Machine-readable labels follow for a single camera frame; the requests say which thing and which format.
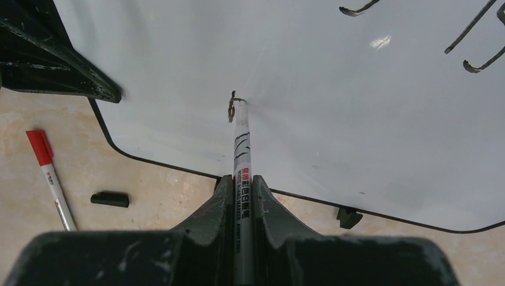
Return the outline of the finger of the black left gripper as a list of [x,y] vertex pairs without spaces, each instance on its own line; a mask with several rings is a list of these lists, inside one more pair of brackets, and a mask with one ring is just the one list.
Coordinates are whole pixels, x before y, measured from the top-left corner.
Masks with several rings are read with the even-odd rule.
[[53,1],[1,1],[1,87],[113,103],[122,93],[73,48]]

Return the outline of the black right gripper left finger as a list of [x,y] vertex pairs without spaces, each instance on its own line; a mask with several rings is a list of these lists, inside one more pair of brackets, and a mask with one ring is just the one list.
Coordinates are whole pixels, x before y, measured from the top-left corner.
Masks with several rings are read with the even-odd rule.
[[232,285],[233,179],[225,175],[213,195],[173,228],[181,235],[173,285]]

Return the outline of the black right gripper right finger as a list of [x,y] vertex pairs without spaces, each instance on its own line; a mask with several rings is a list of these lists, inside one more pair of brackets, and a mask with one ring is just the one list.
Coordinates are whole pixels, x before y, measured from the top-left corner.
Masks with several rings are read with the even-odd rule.
[[304,271],[295,255],[295,243],[320,234],[281,204],[262,176],[253,176],[252,190],[258,284],[301,285]]

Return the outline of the white black whiteboard marker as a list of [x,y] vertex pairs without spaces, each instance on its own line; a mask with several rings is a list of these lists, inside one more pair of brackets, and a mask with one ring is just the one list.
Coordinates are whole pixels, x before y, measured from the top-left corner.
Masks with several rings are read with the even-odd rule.
[[245,100],[235,101],[233,158],[234,285],[254,285],[253,214],[251,195],[251,147]]

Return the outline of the black marker cap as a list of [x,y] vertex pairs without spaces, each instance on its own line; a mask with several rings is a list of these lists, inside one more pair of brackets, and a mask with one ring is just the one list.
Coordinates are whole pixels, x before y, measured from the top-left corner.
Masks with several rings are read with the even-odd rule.
[[91,196],[90,202],[93,204],[124,208],[128,208],[130,204],[129,195],[127,193],[114,191],[97,192]]

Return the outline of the white whiteboard black frame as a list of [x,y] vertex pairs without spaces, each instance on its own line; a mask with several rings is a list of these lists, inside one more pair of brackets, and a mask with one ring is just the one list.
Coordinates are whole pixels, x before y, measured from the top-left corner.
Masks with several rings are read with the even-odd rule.
[[112,147],[451,232],[504,223],[503,1],[56,1]]

